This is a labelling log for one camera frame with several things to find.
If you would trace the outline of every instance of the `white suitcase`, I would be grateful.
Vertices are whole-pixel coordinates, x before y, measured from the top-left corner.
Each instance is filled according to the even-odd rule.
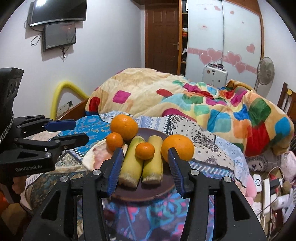
[[[228,72],[222,64],[208,64],[204,66],[202,82],[216,88],[222,88],[226,85]]]

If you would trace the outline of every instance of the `door handle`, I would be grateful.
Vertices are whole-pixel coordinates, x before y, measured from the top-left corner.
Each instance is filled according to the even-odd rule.
[[[173,45],[177,45],[177,50],[179,50],[179,42]]]

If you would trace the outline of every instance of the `sliding wardrobe door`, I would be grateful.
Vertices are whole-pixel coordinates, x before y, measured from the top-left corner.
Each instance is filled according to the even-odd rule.
[[[260,17],[238,5],[222,1],[224,13],[224,69],[228,80],[238,80],[254,88],[261,58]]]
[[[223,51],[223,9],[218,0],[187,0],[188,48],[185,76],[202,80],[208,63],[221,63]]]

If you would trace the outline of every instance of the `television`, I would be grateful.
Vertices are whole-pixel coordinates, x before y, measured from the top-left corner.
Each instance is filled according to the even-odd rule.
[[[86,20],[87,0],[35,0],[30,26]]]

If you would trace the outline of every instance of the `metal screw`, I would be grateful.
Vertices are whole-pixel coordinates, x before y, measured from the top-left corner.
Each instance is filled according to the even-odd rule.
[[[194,176],[197,176],[200,172],[199,172],[198,170],[196,170],[196,169],[192,169],[192,170],[190,171],[190,173],[191,173],[192,175],[194,175]]]
[[[59,180],[61,182],[65,183],[66,181],[68,181],[68,177],[67,176],[62,176]]]
[[[93,170],[93,174],[94,175],[100,175],[101,174],[101,170],[100,169],[95,169],[95,170]]]
[[[223,180],[227,183],[231,182],[231,178],[230,177],[223,177]]]

